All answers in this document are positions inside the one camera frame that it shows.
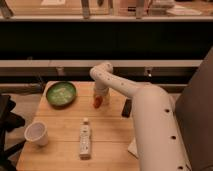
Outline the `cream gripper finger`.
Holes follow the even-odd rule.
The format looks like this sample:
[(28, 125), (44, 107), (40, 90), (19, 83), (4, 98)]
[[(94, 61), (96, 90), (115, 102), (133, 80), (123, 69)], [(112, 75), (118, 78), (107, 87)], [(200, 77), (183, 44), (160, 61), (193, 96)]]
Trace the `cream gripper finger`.
[(100, 98), (100, 95), (97, 93), (93, 93), (93, 99), (97, 99), (97, 98)]
[(102, 105), (106, 106), (110, 103), (110, 93), (107, 93), (105, 96), (103, 96), (103, 102)]

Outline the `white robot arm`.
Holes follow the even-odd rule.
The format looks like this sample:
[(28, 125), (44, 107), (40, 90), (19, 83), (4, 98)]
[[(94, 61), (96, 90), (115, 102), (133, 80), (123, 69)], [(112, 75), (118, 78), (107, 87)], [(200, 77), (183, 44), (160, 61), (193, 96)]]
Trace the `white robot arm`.
[(94, 94), (112, 88), (132, 100), (132, 118), (140, 171), (192, 171), (174, 115), (173, 98), (160, 86), (113, 74), (103, 62), (90, 69)]

